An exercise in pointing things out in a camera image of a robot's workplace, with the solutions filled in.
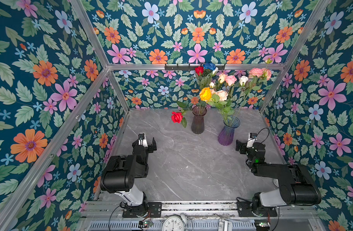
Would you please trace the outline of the purple blue ribbed glass vase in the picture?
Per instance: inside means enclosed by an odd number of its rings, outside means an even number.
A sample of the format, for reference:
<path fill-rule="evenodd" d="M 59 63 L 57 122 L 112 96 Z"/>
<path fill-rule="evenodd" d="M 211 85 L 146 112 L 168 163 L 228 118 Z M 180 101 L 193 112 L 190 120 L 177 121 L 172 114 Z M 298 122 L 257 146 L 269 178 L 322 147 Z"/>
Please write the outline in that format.
<path fill-rule="evenodd" d="M 224 127 L 218 136 L 218 142 L 223 146 L 229 146 L 233 142 L 235 130 L 240 126 L 240 120 L 234 119 L 224 121 Z"/>

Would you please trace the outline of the red artificial rose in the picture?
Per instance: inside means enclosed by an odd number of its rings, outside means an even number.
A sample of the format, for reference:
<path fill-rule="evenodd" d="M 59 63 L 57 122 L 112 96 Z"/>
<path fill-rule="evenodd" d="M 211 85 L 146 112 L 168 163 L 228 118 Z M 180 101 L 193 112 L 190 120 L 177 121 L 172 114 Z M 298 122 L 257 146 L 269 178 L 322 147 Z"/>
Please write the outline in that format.
<path fill-rule="evenodd" d="M 173 111 L 171 115 L 171 120 L 173 123 L 181 124 L 184 128 L 187 127 L 187 119 L 185 115 L 188 111 L 192 110 L 191 106 L 188 106 L 186 103 L 177 101 L 178 111 Z"/>
<path fill-rule="evenodd" d="M 203 66 L 198 66 L 198 67 L 195 68 L 195 74 L 197 76 L 201 76 L 203 74 L 203 72 L 204 72 Z"/>

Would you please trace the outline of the cream peony flower stem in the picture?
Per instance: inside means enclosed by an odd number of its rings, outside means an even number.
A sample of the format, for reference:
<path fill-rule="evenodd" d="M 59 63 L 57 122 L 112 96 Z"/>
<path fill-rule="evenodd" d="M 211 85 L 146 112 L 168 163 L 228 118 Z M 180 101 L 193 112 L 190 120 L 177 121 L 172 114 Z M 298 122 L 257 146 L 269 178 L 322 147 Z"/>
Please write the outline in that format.
<path fill-rule="evenodd" d="M 221 116 L 225 124 L 231 125 L 234 115 L 234 108 L 232 106 L 231 96 L 226 90 L 223 90 L 221 84 L 217 85 L 213 82 L 209 84 L 211 97 L 207 102 L 210 106 L 216 108 Z"/>

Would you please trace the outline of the dark pink ribbed glass vase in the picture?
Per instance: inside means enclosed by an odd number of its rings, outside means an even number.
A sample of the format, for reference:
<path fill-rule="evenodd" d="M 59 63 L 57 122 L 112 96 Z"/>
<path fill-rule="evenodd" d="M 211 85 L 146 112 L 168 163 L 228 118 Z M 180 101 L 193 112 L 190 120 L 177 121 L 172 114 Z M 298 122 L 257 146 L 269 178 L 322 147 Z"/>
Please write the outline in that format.
<path fill-rule="evenodd" d="M 204 132 L 204 116 L 207 113 L 207 109 L 202 106 L 196 106 L 192 109 L 193 121 L 191 125 L 192 132 L 194 134 L 202 134 Z"/>

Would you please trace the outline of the white rosebud stem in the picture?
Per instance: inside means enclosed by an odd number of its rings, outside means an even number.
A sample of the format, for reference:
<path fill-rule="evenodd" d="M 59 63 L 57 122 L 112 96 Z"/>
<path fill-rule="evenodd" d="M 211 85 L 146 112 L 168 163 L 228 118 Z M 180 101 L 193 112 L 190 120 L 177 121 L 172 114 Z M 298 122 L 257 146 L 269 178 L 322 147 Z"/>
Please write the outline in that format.
<path fill-rule="evenodd" d="M 249 84 L 248 84 L 249 78 L 247 76 L 242 76 L 239 78 L 239 97 L 237 99 L 237 107 L 241 108 L 242 107 L 242 103 L 245 101 L 248 93 L 248 88 L 249 88 Z"/>

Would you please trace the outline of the pink artificial flower spray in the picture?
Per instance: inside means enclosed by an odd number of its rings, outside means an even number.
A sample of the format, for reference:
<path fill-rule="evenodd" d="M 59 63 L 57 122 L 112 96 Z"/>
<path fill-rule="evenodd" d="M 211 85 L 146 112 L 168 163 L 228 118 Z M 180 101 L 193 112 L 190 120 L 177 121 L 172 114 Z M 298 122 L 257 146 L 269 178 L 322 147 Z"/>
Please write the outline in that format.
<path fill-rule="evenodd" d="M 254 107 L 255 104 L 258 103 L 259 98 L 255 96 L 256 92 L 259 92 L 262 89 L 262 85 L 266 85 L 268 81 L 271 79 L 272 72 L 268 68 L 270 64 L 273 63 L 272 58 L 268 58 L 265 60 L 265 67 L 259 68 L 255 67 L 248 71 L 247 77 L 249 78 L 248 84 L 248 95 L 245 101 L 242 103 L 241 108 L 245 108 L 248 105 L 248 108 L 251 106 Z"/>

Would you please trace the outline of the pink rosebud stem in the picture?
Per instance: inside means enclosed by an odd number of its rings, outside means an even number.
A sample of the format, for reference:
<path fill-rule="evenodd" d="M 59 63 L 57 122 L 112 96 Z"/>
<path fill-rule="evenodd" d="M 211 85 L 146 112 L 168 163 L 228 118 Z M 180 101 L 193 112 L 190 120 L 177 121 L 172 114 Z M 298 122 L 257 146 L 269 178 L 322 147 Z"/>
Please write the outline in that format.
<path fill-rule="evenodd" d="M 226 82 L 227 86 L 229 86 L 229 89 L 228 89 L 229 98 L 231 98 L 233 95 L 234 84 L 236 83 L 236 81 L 237 81 L 237 79 L 234 75 L 230 75 L 225 78 L 225 82 Z"/>

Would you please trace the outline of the orange yellow artificial rose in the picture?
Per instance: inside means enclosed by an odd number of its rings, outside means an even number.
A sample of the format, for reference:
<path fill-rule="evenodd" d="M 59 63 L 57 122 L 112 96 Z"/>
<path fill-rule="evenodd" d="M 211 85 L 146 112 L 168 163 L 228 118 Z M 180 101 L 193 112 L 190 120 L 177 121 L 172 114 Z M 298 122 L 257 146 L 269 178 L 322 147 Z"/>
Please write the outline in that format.
<path fill-rule="evenodd" d="M 223 119 L 227 121 L 228 115 L 225 110 L 228 100 L 228 93 L 224 90 L 215 91 L 212 88 L 203 88 L 200 92 L 200 99 L 208 105 L 216 108 L 222 115 Z"/>

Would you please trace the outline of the cream white artificial rose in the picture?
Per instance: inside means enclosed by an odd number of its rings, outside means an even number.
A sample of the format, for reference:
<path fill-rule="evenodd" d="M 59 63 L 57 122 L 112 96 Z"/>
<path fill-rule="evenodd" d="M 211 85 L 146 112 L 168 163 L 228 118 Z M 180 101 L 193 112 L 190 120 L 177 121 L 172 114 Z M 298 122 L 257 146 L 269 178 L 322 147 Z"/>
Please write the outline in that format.
<path fill-rule="evenodd" d="M 226 79 L 226 78 L 227 78 L 227 74 L 222 73 L 222 74 L 219 75 L 218 82 L 219 82 L 220 84 L 222 84 L 222 83 L 225 82 L 225 79 Z"/>

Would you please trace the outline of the blue artificial flower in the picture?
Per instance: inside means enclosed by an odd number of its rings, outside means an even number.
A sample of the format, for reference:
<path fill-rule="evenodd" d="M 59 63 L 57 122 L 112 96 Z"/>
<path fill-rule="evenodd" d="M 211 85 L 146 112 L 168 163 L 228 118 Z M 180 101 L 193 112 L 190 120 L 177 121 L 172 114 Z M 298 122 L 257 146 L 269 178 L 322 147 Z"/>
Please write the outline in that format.
<path fill-rule="evenodd" d="M 216 69 L 216 65 L 214 63 L 205 63 L 203 65 L 204 69 L 209 69 L 209 70 L 215 70 Z"/>

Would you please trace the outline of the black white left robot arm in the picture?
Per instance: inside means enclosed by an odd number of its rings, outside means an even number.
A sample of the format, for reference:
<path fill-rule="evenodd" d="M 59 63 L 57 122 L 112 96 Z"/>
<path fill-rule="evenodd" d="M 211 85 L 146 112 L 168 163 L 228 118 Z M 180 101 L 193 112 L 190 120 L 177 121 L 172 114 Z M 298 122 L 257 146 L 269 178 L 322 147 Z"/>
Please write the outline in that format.
<path fill-rule="evenodd" d="M 149 212 L 147 196 L 135 185 L 135 179 L 146 178 L 149 172 L 149 154 L 157 150 L 156 140 L 148 144 L 144 133 L 132 143 L 128 156 L 112 156 L 102 172 L 100 189 L 123 199 L 121 207 L 137 217 Z"/>

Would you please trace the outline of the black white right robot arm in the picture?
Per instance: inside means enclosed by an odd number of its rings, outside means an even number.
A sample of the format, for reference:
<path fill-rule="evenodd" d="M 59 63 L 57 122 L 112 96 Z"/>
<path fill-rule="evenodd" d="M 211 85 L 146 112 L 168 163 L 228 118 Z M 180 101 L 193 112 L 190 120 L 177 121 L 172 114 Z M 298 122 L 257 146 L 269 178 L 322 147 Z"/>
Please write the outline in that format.
<path fill-rule="evenodd" d="M 265 145 L 249 139 L 243 143 L 236 141 L 236 151 L 247 156 L 246 165 L 257 177 L 278 181 L 278 188 L 269 192 L 257 192 L 248 207 L 239 208 L 255 216 L 277 216 L 276 207 L 314 206 L 321 203 L 321 193 L 304 165 L 269 164 L 265 162 Z"/>

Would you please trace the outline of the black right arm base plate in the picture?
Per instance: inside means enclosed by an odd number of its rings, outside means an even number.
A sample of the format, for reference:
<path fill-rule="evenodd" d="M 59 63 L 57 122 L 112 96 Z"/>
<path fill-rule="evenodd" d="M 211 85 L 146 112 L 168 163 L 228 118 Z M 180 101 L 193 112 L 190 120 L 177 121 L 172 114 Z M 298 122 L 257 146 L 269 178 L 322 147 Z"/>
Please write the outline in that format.
<path fill-rule="evenodd" d="M 239 217 L 277 217 L 274 207 L 260 207 L 247 201 L 237 201 L 237 211 Z"/>

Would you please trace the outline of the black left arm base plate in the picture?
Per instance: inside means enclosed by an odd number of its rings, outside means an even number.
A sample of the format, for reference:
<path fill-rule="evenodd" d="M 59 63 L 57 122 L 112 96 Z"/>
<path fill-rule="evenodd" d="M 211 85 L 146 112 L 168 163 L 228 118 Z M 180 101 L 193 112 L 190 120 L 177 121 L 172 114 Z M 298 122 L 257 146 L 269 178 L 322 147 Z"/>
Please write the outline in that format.
<path fill-rule="evenodd" d="M 160 218 L 162 213 L 161 202 L 147 202 L 139 206 L 126 205 L 122 217 L 123 218 Z"/>

